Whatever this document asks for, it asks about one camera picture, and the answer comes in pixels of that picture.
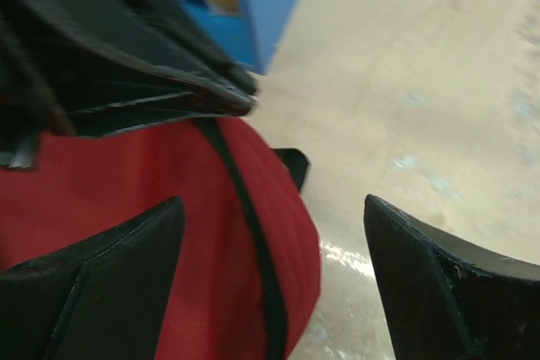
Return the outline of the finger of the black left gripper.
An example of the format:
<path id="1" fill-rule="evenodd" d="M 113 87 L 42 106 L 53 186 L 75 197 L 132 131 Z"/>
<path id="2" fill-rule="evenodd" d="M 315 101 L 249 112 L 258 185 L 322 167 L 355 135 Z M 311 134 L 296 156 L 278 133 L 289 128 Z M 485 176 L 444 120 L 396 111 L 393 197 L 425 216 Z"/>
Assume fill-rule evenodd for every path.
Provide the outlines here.
<path id="1" fill-rule="evenodd" d="M 221 98 L 251 98 L 252 77 L 175 0 L 19 0 L 98 56 Z"/>
<path id="2" fill-rule="evenodd" d="M 109 137 L 195 118 L 245 116 L 255 106 L 251 96 L 224 99 L 184 93 L 74 111 L 68 118 L 79 137 Z"/>

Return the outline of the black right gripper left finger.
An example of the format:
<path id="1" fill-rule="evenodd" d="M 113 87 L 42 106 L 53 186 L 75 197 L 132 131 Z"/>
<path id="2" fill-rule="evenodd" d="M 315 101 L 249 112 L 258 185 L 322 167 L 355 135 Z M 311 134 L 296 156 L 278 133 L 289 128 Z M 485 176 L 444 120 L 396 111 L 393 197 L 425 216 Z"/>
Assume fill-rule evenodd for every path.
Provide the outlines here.
<path id="1" fill-rule="evenodd" d="M 171 197 L 1 273 L 3 359 L 153 359 L 185 229 Z"/>

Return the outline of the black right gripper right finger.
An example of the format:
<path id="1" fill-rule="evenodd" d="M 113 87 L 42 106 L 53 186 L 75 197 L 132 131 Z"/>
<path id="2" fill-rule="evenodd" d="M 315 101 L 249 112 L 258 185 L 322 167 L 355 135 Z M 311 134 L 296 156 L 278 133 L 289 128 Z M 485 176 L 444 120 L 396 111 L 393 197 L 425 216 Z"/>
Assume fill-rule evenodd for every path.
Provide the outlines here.
<path id="1" fill-rule="evenodd" d="M 364 231 L 395 357 L 539 357 L 539 267 L 424 223 L 378 196 Z"/>

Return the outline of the red backpack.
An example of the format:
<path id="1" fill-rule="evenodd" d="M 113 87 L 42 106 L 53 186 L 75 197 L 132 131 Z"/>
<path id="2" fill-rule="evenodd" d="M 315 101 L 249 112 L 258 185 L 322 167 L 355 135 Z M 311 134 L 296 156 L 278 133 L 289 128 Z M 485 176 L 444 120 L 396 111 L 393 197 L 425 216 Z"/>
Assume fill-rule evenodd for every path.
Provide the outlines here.
<path id="1" fill-rule="evenodd" d="M 185 229 L 153 359 L 285 359 L 321 290 L 308 166 L 239 118 L 43 135 L 32 166 L 1 172 L 1 273 L 177 197 Z"/>

